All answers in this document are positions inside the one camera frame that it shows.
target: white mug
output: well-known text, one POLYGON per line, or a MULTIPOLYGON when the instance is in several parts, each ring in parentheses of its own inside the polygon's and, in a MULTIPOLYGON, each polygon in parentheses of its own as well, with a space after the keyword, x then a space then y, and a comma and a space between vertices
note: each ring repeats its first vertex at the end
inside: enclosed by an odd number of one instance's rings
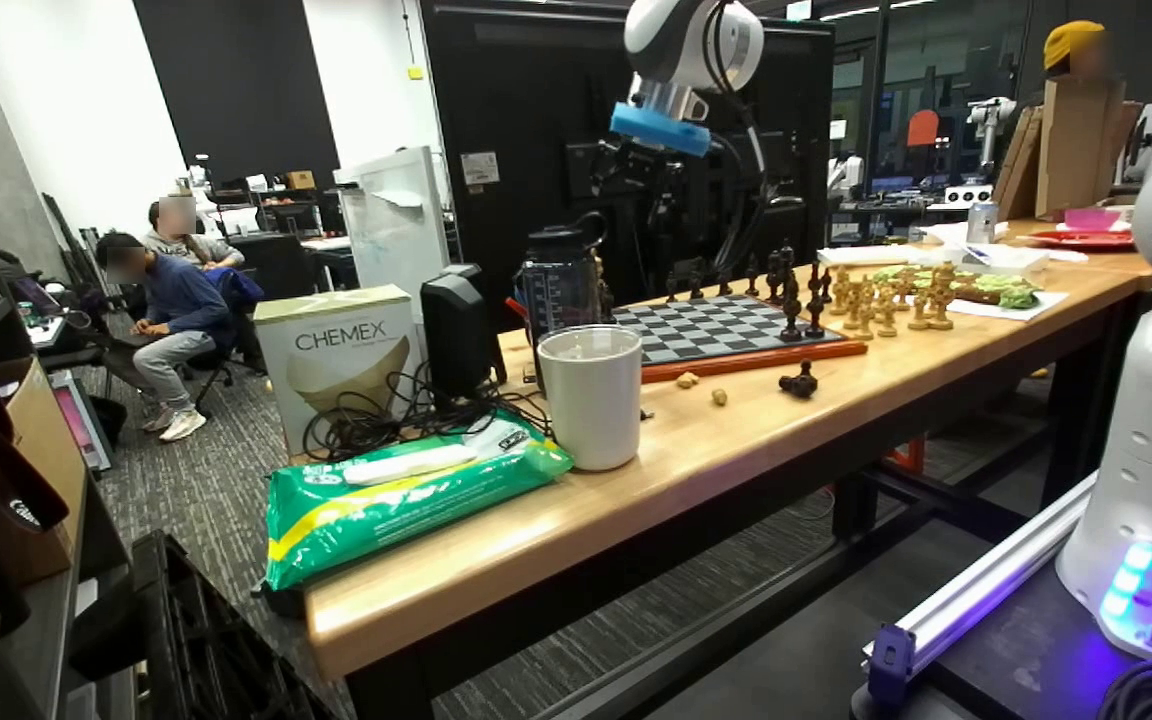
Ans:
POLYGON ((581 470, 611 470, 639 452, 643 340, 620 325, 581 325, 536 347, 558 445, 581 470))

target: white wall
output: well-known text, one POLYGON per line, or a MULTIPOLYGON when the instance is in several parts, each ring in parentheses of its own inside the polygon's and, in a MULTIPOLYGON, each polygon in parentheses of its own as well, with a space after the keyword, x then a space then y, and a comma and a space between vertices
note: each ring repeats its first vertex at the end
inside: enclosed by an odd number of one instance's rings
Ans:
POLYGON ((132 0, 0 0, 0 103, 76 236, 145 232, 184 174, 132 0))
POLYGON ((340 167, 387 156, 397 147, 430 145, 442 158, 430 92, 420 0, 406 0, 416 65, 407 77, 401 0, 305 0, 305 17, 338 144, 340 167))

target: pink container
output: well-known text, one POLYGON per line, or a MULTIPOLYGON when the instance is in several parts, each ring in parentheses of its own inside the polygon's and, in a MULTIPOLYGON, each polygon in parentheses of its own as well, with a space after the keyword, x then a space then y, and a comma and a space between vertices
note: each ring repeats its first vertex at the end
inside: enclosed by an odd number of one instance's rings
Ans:
POLYGON ((1066 210, 1064 223, 1071 232, 1106 232, 1120 215, 1119 211, 1106 209, 1066 210))

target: coffee filter box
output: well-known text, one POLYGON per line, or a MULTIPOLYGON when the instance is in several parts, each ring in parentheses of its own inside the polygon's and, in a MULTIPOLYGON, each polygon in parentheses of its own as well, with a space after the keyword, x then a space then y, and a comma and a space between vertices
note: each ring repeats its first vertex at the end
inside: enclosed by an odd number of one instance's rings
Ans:
POLYGON ((407 409, 420 347, 411 296, 396 286, 262 302, 253 319, 289 454, 321 447, 312 437, 305 446, 316 415, 324 414, 316 433, 326 437, 339 407, 396 416, 407 409), (388 382, 396 372, 408 374, 393 384, 397 393, 388 382))

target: can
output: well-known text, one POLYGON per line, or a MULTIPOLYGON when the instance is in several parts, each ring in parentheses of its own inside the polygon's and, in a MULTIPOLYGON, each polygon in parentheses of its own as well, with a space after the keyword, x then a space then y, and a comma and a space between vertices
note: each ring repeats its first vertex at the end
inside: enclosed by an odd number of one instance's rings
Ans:
POLYGON ((994 202, 975 202, 968 210, 968 242, 987 245, 993 242, 993 225, 998 222, 994 202))

